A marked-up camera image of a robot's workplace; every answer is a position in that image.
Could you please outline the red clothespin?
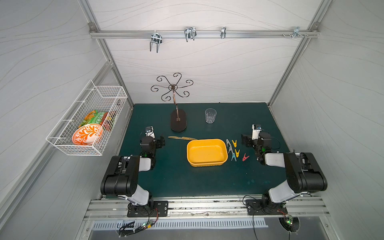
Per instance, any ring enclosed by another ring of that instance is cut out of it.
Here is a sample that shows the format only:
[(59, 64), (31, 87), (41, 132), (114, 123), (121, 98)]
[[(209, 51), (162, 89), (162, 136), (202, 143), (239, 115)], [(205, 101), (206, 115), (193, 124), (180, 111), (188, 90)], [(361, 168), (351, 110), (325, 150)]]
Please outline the red clothespin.
[(249, 158), (249, 156), (247, 156), (246, 154), (244, 154), (243, 158), (242, 158), (242, 161), (246, 161), (247, 159)]

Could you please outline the grey clothespin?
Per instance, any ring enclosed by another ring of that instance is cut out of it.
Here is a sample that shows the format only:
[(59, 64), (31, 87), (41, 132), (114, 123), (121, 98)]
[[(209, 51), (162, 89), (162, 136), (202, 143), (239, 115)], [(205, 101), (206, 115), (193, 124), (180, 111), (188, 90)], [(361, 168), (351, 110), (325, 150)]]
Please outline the grey clothespin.
[(234, 153), (233, 152), (233, 148), (232, 148), (232, 144), (231, 144), (231, 142), (228, 140), (228, 139), (226, 139), (226, 144), (227, 144), (227, 147), (228, 147), (228, 153)]

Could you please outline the teal clothespin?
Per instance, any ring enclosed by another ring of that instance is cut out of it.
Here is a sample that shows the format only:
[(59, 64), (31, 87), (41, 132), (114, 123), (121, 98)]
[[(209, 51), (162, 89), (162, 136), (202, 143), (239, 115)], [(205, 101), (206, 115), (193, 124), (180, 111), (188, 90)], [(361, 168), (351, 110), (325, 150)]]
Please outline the teal clothespin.
[(237, 157), (236, 157), (236, 154), (235, 154), (235, 153), (232, 154), (231, 161), (233, 161), (233, 160), (234, 160), (235, 162), (237, 161)]

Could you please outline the yellow plastic storage box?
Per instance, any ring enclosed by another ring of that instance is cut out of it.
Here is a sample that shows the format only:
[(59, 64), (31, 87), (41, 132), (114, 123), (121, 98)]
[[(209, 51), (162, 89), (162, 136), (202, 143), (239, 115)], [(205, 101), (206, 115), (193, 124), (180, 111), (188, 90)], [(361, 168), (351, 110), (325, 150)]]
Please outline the yellow plastic storage box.
[(190, 141), (187, 160), (193, 167), (221, 166), (228, 160), (226, 144), (220, 139)]

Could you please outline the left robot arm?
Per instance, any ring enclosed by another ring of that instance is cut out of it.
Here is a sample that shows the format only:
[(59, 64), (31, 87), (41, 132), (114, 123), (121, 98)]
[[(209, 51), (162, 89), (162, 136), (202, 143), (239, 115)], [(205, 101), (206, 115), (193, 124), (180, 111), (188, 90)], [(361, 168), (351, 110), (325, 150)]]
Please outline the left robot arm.
[(133, 206), (153, 208), (153, 197), (139, 185), (139, 173), (153, 170), (156, 151), (165, 146), (165, 138), (143, 137), (141, 153), (131, 156), (112, 156), (102, 179), (102, 195), (115, 196), (129, 201)]

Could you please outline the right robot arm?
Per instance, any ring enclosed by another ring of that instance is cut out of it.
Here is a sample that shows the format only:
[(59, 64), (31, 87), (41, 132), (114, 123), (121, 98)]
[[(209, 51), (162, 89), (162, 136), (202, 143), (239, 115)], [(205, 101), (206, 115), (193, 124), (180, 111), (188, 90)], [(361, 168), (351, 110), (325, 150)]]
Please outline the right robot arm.
[(312, 153), (274, 153), (272, 137), (254, 131), (252, 136), (241, 135), (242, 144), (253, 148), (257, 161), (264, 166), (284, 168), (286, 180), (263, 194), (262, 207), (275, 207), (305, 194), (323, 192), (328, 188), (327, 179)]

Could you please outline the wooden knife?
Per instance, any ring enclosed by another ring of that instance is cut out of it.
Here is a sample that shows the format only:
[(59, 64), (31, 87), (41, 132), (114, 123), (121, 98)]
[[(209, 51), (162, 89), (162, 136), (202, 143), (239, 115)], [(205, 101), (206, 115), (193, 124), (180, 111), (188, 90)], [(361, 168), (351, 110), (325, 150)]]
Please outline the wooden knife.
[(168, 139), (175, 139), (175, 140), (186, 140), (186, 141), (195, 141), (197, 139), (190, 138), (190, 137), (177, 137), (177, 136), (168, 136)]

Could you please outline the metal mug tree stand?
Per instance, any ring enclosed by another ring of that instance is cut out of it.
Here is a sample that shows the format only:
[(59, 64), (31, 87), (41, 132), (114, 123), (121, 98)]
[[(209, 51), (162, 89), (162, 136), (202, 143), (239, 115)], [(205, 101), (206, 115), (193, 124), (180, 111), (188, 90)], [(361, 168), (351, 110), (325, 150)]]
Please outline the metal mug tree stand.
[(176, 106), (176, 109), (171, 113), (171, 122), (170, 127), (173, 132), (180, 133), (183, 132), (187, 128), (187, 115), (186, 112), (182, 109), (179, 109), (178, 103), (176, 101), (176, 96), (179, 96), (180, 98), (187, 98), (190, 96), (190, 93), (188, 91), (183, 91), (182, 94), (178, 93), (179, 89), (184, 89), (187, 87), (191, 87), (194, 84), (193, 80), (186, 80), (185, 85), (179, 87), (179, 83), (182, 79), (181, 73), (174, 73), (174, 78), (178, 78), (176, 83), (171, 83), (166, 76), (158, 76), (157, 82), (161, 83), (165, 81), (168, 83), (167, 86), (161, 86), (161, 85), (153, 85), (151, 86), (151, 91), (156, 93), (160, 90), (160, 88), (166, 89), (167, 91), (161, 95), (161, 100), (163, 102), (170, 102), (173, 101), (174, 105)]

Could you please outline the clear drinking glass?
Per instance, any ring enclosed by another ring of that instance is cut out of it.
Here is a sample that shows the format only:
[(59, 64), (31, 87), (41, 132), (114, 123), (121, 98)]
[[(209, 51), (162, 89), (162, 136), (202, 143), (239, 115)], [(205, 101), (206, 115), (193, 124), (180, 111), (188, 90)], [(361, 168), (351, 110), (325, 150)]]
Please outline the clear drinking glass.
[(205, 110), (205, 117), (207, 124), (213, 124), (217, 116), (217, 111), (215, 109), (209, 108)]

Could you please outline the green snack packet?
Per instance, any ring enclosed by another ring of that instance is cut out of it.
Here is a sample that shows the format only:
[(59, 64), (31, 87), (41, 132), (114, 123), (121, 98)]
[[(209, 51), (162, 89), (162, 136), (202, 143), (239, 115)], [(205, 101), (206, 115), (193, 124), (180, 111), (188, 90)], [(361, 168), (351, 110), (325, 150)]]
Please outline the green snack packet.
[(111, 112), (100, 112), (97, 110), (91, 111), (86, 115), (86, 117), (80, 123), (78, 128), (81, 128), (88, 124), (99, 124), (105, 130), (111, 131), (115, 123), (116, 115), (117, 115), (116, 111), (111, 111)]

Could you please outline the orange patterned bowl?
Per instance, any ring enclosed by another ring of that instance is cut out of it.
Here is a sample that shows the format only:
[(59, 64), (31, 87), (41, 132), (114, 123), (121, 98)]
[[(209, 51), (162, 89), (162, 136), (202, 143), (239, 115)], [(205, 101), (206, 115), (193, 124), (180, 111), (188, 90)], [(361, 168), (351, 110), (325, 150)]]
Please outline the orange patterned bowl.
[(90, 146), (102, 140), (103, 127), (99, 124), (88, 124), (75, 131), (72, 142), (78, 146)]

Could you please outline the metal double hook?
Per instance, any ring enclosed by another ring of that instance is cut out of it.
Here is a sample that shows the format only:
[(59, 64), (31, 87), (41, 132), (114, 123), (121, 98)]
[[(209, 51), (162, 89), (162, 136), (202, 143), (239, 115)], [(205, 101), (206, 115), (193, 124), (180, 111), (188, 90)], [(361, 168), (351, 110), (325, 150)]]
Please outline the metal double hook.
[(156, 53), (159, 52), (160, 44), (163, 42), (163, 37), (158, 34), (154, 33), (151, 35), (151, 41), (150, 41), (150, 52), (152, 51), (154, 45), (156, 46)]

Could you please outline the small metal hook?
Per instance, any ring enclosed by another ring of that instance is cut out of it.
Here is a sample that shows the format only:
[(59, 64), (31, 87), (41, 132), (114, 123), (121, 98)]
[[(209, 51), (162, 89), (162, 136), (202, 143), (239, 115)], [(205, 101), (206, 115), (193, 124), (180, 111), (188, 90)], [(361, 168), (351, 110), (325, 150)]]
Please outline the small metal hook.
[(227, 28), (226, 27), (222, 27), (221, 28), (221, 39), (225, 39), (226, 38), (226, 31), (227, 31)]

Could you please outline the metal loop hook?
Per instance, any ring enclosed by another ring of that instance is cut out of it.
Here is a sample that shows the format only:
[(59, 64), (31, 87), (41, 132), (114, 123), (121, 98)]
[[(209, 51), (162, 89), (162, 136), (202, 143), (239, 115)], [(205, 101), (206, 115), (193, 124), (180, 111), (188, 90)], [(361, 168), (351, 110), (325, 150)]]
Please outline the metal loop hook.
[(194, 41), (196, 36), (197, 36), (196, 28), (195, 27), (185, 28), (184, 29), (184, 35), (185, 35), (186, 42), (188, 42), (189, 40)]

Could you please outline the metal corner hook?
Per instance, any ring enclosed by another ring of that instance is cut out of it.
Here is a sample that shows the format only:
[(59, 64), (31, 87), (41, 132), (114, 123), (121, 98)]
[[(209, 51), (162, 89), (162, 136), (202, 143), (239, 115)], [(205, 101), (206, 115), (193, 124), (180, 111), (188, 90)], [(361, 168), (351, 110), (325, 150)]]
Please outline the metal corner hook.
[(308, 38), (308, 37), (309, 37), (308, 34), (302, 34), (302, 33), (300, 32), (300, 27), (296, 27), (296, 28), (293, 30), (292, 33), (290, 33), (290, 34), (288, 34), (288, 35), (282, 34), (282, 36), (283, 36), (284, 38), (291, 38), (291, 39), (295, 39), (295, 38), (302, 38), (302, 39), (304, 39), (304, 38)]

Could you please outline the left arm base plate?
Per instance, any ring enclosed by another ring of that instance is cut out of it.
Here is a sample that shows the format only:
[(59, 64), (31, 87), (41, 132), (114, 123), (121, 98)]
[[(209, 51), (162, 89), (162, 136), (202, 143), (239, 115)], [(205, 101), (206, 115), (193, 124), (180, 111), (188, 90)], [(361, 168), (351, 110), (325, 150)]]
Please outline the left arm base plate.
[(128, 218), (166, 217), (168, 215), (168, 201), (149, 201), (145, 206), (128, 204)]

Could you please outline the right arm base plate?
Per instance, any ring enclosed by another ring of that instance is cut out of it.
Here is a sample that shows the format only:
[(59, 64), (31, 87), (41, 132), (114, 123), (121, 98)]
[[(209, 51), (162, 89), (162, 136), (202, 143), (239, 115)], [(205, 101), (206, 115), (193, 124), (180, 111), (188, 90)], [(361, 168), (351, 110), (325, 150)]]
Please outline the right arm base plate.
[(250, 216), (261, 215), (288, 215), (285, 204), (267, 203), (262, 200), (248, 199), (244, 201), (247, 213)]

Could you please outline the aluminium front rail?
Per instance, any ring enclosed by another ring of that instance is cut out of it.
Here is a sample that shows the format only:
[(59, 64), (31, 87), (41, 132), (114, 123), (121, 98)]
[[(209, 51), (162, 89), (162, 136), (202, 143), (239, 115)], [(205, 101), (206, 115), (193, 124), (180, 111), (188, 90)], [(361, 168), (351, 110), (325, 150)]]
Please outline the aluminium front rail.
[[(161, 219), (214, 219), (247, 218), (249, 207), (246, 201), (254, 202), (261, 195), (223, 195), (199, 197), (155, 198), (167, 201), (159, 205), (153, 214), (159, 213)], [(84, 220), (126, 220), (129, 202), (122, 199), (92, 200)], [(294, 217), (329, 217), (331, 214), (321, 197), (297, 197), (289, 200), (284, 209)]]

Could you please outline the aluminium rail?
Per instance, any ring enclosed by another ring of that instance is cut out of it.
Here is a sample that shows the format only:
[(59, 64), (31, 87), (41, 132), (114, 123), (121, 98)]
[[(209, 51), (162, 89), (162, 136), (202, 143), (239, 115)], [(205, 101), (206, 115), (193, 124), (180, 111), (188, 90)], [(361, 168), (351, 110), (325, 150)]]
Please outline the aluminium rail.
[[(153, 214), (159, 213), (161, 219), (214, 219), (247, 218), (249, 207), (246, 201), (254, 202), (261, 195), (223, 195), (199, 197), (155, 198), (167, 201), (159, 205)], [(126, 220), (129, 202), (122, 199), (92, 200), (84, 220)], [(321, 197), (297, 197), (289, 200), (284, 209), (294, 217), (329, 217), (331, 214)]]
[[(225, 39), (278, 39), (284, 38), (282, 34), (288, 35), (295, 28), (290, 30), (231, 30), (227, 28)], [(196, 29), (196, 39), (221, 39), (221, 29), (199, 30)], [(302, 34), (308, 34), (308, 38), (317, 38), (321, 32), (317, 28), (309, 30), (300, 29)], [(163, 30), (163, 31), (91, 31), (93, 39), (150, 39), (154, 33), (160, 34), (163, 39), (184, 39), (184, 30)]]

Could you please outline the aluminium top rail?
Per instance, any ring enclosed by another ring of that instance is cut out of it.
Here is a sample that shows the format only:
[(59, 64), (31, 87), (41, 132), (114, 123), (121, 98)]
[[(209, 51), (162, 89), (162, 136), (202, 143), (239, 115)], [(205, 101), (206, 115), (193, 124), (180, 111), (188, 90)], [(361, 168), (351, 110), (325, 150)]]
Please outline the aluminium top rail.
[[(231, 30), (227, 28), (225, 39), (278, 39), (284, 38), (282, 34), (288, 35), (295, 28), (290, 30)], [(196, 29), (196, 39), (221, 39), (221, 29), (199, 30)], [(317, 38), (321, 32), (317, 28), (309, 30), (300, 29), (302, 34), (308, 34), (308, 38)], [(160, 34), (163, 39), (184, 39), (184, 30), (163, 30), (163, 31), (91, 31), (93, 39), (150, 39), (154, 33)]]

